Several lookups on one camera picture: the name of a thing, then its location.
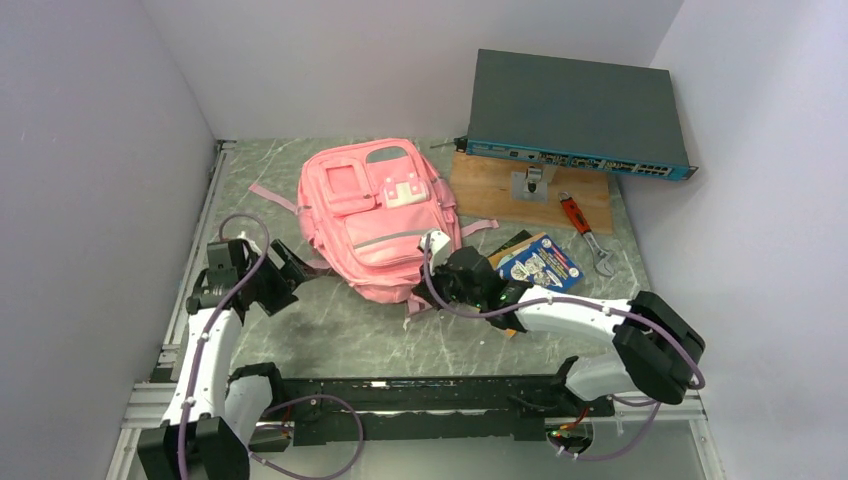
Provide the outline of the pink student backpack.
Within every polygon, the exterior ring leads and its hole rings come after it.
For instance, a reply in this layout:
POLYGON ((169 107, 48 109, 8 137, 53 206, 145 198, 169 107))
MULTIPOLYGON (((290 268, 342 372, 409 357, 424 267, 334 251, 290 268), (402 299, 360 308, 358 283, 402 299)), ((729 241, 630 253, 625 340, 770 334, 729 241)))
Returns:
POLYGON ((465 238, 496 229, 495 220, 461 226, 446 179, 409 140, 388 138, 323 150, 302 166, 297 200, 259 185, 250 191, 294 213, 317 259, 307 266, 336 273, 367 300, 429 310, 414 292, 421 280, 420 240, 445 235, 449 252, 465 238))

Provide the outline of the blue sticker book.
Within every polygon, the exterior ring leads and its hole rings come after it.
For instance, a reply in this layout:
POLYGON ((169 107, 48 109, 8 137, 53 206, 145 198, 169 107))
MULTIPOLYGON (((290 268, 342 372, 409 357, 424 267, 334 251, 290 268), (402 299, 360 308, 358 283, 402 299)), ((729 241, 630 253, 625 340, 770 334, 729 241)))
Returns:
POLYGON ((505 280, 531 283, 566 293, 584 273, 546 233, 522 242, 497 261, 496 272, 505 280))

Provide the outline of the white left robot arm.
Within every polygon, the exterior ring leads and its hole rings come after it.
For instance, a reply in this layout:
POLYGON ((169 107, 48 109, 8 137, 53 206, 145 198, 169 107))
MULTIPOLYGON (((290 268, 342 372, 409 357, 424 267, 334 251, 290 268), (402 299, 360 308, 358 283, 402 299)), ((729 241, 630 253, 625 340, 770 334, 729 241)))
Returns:
POLYGON ((287 406, 279 369, 260 363, 232 369, 251 306, 272 316, 296 302, 317 275, 281 241, 266 253, 243 238, 206 247, 208 265, 186 301, 185 357, 159 426, 141 432, 138 456, 150 479, 246 479, 257 422, 287 406))

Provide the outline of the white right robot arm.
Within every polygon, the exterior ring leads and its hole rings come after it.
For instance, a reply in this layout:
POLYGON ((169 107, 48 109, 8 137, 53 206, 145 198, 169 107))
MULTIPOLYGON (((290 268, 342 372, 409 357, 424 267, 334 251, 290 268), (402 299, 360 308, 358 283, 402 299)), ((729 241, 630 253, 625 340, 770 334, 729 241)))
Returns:
POLYGON ((669 405, 701 390, 702 336, 658 294, 593 299, 501 277, 472 247, 450 255, 423 247, 419 285, 437 309, 519 333, 543 332, 591 339, 607 348, 595 357, 563 363, 551 388, 557 411, 574 415, 601 397, 639 391, 669 405))

